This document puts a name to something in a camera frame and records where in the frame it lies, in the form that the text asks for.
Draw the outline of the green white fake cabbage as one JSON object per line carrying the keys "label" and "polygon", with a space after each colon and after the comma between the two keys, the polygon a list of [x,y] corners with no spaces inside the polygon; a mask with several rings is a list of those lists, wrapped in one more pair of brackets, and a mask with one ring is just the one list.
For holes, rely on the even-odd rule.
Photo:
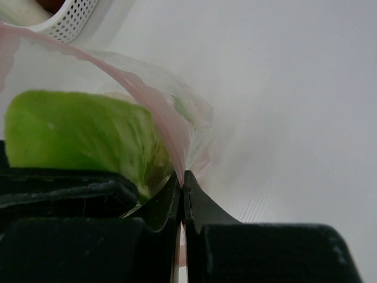
{"label": "green white fake cabbage", "polygon": [[4,136],[11,167],[117,173],[137,187],[140,202],[173,172],[151,113],[105,95],[25,91],[6,110]]}

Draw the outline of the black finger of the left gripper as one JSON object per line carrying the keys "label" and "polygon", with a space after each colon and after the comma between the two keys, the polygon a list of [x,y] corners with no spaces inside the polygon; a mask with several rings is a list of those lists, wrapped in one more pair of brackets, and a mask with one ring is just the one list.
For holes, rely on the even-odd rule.
{"label": "black finger of the left gripper", "polygon": [[1,218],[117,218],[138,199],[136,186],[116,173],[13,168],[1,143]]}

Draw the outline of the clear zip top bag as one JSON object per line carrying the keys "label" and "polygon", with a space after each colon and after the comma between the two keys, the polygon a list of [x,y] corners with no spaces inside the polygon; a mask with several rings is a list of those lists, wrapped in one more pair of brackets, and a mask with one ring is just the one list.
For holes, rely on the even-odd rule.
{"label": "clear zip top bag", "polygon": [[179,177],[191,170],[202,180],[210,168],[213,107],[161,68],[2,24],[1,104],[31,89],[108,94],[140,104],[150,111]]}

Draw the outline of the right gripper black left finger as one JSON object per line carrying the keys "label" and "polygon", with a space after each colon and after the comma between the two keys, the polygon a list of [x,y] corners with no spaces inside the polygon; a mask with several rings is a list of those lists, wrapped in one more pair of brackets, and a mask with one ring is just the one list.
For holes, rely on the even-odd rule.
{"label": "right gripper black left finger", "polygon": [[177,282],[180,184],[139,208],[110,183],[94,196],[1,209],[2,282]]}

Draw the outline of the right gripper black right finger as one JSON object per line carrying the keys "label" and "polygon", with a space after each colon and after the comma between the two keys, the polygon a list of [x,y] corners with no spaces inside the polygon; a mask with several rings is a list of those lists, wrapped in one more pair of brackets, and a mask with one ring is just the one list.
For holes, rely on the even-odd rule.
{"label": "right gripper black right finger", "polygon": [[318,223],[241,223],[185,173],[189,282],[361,282],[341,235]]}

